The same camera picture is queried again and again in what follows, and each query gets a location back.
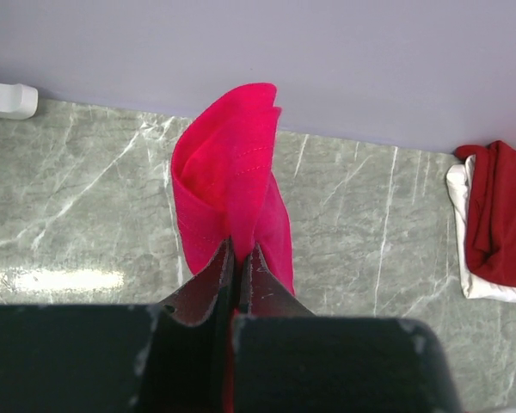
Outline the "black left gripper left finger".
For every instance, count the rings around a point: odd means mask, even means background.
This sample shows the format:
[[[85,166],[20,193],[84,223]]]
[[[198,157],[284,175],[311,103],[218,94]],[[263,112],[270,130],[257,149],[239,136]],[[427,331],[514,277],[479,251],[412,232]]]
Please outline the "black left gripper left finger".
[[[234,271],[230,240],[224,240],[206,267],[165,299],[165,310],[177,322],[188,327],[205,323],[220,295],[229,292]]]

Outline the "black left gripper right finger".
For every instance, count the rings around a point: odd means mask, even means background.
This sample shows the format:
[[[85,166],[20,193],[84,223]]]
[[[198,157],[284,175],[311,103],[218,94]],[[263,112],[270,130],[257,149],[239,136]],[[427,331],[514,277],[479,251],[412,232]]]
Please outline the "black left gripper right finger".
[[[257,244],[243,264],[239,311],[256,317],[313,317],[272,274]]]

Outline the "pink red t-shirt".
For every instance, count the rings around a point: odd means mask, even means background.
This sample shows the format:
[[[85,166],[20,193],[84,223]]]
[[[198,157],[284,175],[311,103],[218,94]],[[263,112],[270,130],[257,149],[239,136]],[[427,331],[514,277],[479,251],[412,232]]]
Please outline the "pink red t-shirt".
[[[250,83],[217,99],[181,135],[171,162],[176,222],[195,276],[230,240],[234,271],[212,316],[188,327],[170,315],[167,358],[148,384],[167,412],[233,409],[231,325],[239,311],[243,264],[259,244],[272,274],[295,297],[291,225],[274,178],[280,109],[270,83]]]

